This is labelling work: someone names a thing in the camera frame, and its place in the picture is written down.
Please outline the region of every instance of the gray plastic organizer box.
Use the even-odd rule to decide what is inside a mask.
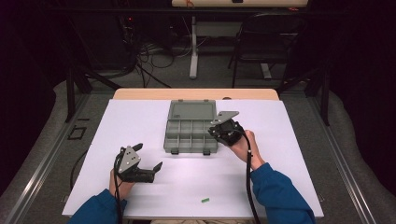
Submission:
[[[216,101],[174,100],[169,107],[163,148],[172,154],[218,150],[218,142],[207,131],[216,116]]]

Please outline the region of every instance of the green small object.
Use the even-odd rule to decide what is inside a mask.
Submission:
[[[201,203],[207,203],[207,202],[209,202],[209,198],[205,198],[201,200]]]

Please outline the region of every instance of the wire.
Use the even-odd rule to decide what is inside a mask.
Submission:
[[[74,175],[74,172],[75,172],[75,170],[76,170],[76,167],[77,167],[79,161],[85,156],[85,154],[87,154],[87,152],[88,152],[88,149],[85,150],[85,151],[81,154],[81,156],[78,157],[77,161],[76,161],[76,162],[74,163],[74,165],[73,165],[73,169],[72,169],[72,171],[71,171],[71,173],[70,173],[70,191],[73,190],[73,187],[74,187],[74,183],[73,183],[74,177],[73,177],[73,175]]]
[[[137,47],[137,49],[138,49],[138,53],[137,53],[137,55],[136,55],[136,60],[137,60],[137,62],[136,62],[136,64],[135,64],[134,66],[135,66],[135,69],[136,69],[137,74],[140,75],[140,76],[142,77],[142,79],[143,79],[143,88],[146,88],[146,87],[147,87],[147,85],[149,84],[149,81],[151,80],[151,78],[153,78],[153,79],[156,80],[157,82],[163,84],[163,85],[164,85],[165,87],[167,87],[167,88],[172,88],[171,86],[169,86],[169,85],[167,85],[166,83],[160,81],[158,78],[156,78],[154,75],[152,75],[152,73],[153,73],[153,71],[154,71],[155,65],[152,64],[152,55],[149,54],[149,51],[150,51],[149,47],[150,47],[150,46],[155,47],[155,45],[154,45],[154,44],[141,44],[141,43],[139,43],[139,42],[141,42],[140,39],[139,39],[139,41],[135,41],[135,44],[136,44],[137,46],[139,46],[139,47]],[[147,71],[145,68],[143,68],[143,63],[148,63],[148,64],[150,65],[150,67],[151,67],[151,72],[149,72],[149,71]],[[146,73],[146,74],[149,76],[147,82],[146,82],[146,80],[145,80],[144,73]]]
[[[256,207],[254,206],[254,202],[253,202],[253,198],[251,196],[251,187],[250,187],[250,169],[251,169],[251,147],[250,147],[250,141],[248,140],[247,135],[245,134],[245,132],[241,132],[239,130],[236,129],[232,129],[232,130],[223,130],[224,132],[237,132],[237,133],[241,133],[242,136],[245,137],[245,139],[247,140],[247,178],[246,178],[246,188],[247,188],[247,198],[248,198],[248,202],[250,204],[250,208],[251,208],[251,212],[253,213],[254,216],[254,221],[256,224],[260,224],[260,220],[259,220],[259,216],[257,215],[256,212]]]
[[[167,67],[169,67],[169,66],[171,66],[173,64],[173,62],[175,61],[175,56],[171,52],[171,62],[169,64],[167,64],[167,65],[164,65],[164,66],[155,65],[153,59],[154,59],[154,57],[151,55],[150,63],[151,63],[151,65],[153,67],[156,67],[156,68],[167,68]]]
[[[184,48],[173,48],[173,49],[181,49],[180,53],[178,53],[175,57],[182,58],[184,56],[187,56],[191,51],[191,47],[187,48],[188,44],[189,43],[186,42],[186,44],[184,45]]]
[[[187,51],[184,55],[177,56],[177,57],[186,56],[186,55],[188,55],[188,54],[190,53],[190,51],[192,50],[192,35],[191,35],[191,32],[190,32],[190,28],[189,28],[189,26],[187,25],[186,20],[184,19],[184,17],[182,17],[182,19],[183,19],[183,22],[184,22],[184,26],[186,27],[187,33],[189,33],[189,37],[190,37],[190,47],[189,47],[189,51]]]
[[[122,208],[121,208],[121,202],[120,202],[120,192],[119,192],[119,184],[117,181],[117,173],[119,172],[117,169],[117,164],[120,160],[120,154],[117,155],[116,159],[114,160],[114,168],[113,168],[113,177],[114,177],[114,186],[116,188],[116,191],[114,192],[114,197],[116,198],[116,204],[117,204],[117,214],[118,214],[118,223],[122,224]]]

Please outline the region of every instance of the table leg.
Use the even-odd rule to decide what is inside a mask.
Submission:
[[[260,66],[262,67],[262,75],[264,76],[264,79],[271,79],[272,76],[268,63],[261,63]]]
[[[196,32],[196,20],[195,17],[192,17],[191,22],[191,67],[190,67],[190,78],[196,79],[197,78],[197,69],[198,69],[198,53],[197,53],[197,32]]]

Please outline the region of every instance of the black cable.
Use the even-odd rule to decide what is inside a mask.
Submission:
[[[124,77],[124,76],[130,74],[132,71],[134,71],[134,68],[132,66],[129,66],[129,67],[125,67],[124,69],[122,69],[121,71],[119,71],[116,74],[102,75],[102,77],[105,77],[107,79],[113,79],[113,78],[117,78],[117,77]]]
[[[148,49],[148,47],[146,45],[142,45],[142,47],[140,48],[139,53],[137,55],[139,56],[139,59],[140,59],[140,61],[142,63],[148,63],[149,62],[149,55],[150,54],[149,54],[149,49]],[[147,59],[143,60],[141,58],[141,56],[146,56]]]
[[[160,81],[158,78],[156,78],[154,75],[152,75],[151,73],[149,73],[146,69],[143,68],[143,66],[139,63],[136,64],[142,71],[144,71],[147,75],[149,75],[150,77],[152,77],[154,80],[158,81],[159,83],[163,84],[165,87],[167,88],[172,88],[171,86],[169,86],[168,84]]]
[[[164,65],[164,66],[155,65],[155,64],[154,64],[154,61],[153,61],[153,58],[154,58],[153,55],[151,55],[150,63],[151,63],[152,66],[154,66],[154,67],[156,67],[156,68],[167,68],[167,67],[170,67],[170,66],[174,63],[174,61],[175,61],[175,55],[174,55],[172,52],[170,52],[170,56],[171,56],[172,60],[171,60],[171,62],[170,62],[169,64],[167,64],[167,65]]]
[[[74,176],[74,172],[75,172],[75,170],[76,170],[76,167],[77,167],[79,161],[85,156],[85,154],[87,154],[87,152],[88,152],[88,149],[85,150],[85,151],[81,154],[81,156],[78,157],[77,161],[76,161],[75,164],[73,165],[73,169],[72,169],[72,171],[71,171],[71,173],[70,173],[70,191],[71,191],[71,190],[73,189],[73,187],[74,187],[74,183],[73,183],[74,177],[73,177],[73,176]]]
[[[183,57],[183,56],[186,56],[187,54],[185,53],[185,51],[186,51],[187,49],[189,50],[187,53],[189,53],[189,52],[191,51],[191,47],[187,48],[188,45],[191,45],[191,39],[190,39],[190,41],[187,41],[187,42],[184,44],[184,47],[183,47],[183,48],[180,48],[180,49],[181,49],[181,52],[178,52],[176,55],[175,55],[174,52],[172,52],[172,53],[173,53],[176,57]]]
[[[117,181],[117,173],[119,172],[117,169],[117,164],[119,160],[120,160],[120,154],[117,155],[116,159],[114,160],[113,177],[114,177],[114,187],[116,188],[116,191],[114,192],[114,197],[116,199],[116,204],[117,204],[118,223],[122,224],[123,213],[120,202],[119,184]]]
[[[150,73],[152,74],[152,72],[154,71],[154,67],[152,66],[151,63],[149,63],[149,65],[150,65],[150,68],[151,68]],[[151,77],[148,77],[148,81],[144,84],[145,88],[149,85],[150,81],[151,81]]]
[[[251,154],[250,141],[248,140],[248,137],[245,134],[245,132],[241,132],[241,131],[236,130],[236,129],[223,130],[223,131],[224,132],[237,132],[237,133],[240,133],[247,140],[247,171],[246,171],[246,173],[247,173],[247,179],[246,179],[247,198],[248,198],[248,202],[250,204],[251,212],[253,213],[253,216],[254,216],[254,221],[255,221],[256,224],[260,224],[259,216],[257,215],[256,207],[254,206],[253,198],[251,196],[250,169],[251,169],[251,157],[252,157],[252,154]]]
[[[136,63],[135,66],[137,66],[138,63],[141,63],[141,62],[142,62],[142,60],[141,60],[141,58],[140,58],[140,54],[138,54],[138,55],[136,56],[136,59],[137,59],[137,63]],[[146,88],[145,74],[143,73],[143,71],[139,71],[139,69],[137,69],[137,68],[136,68],[136,72],[137,72],[137,74],[139,74],[139,75],[142,77],[143,88]]]

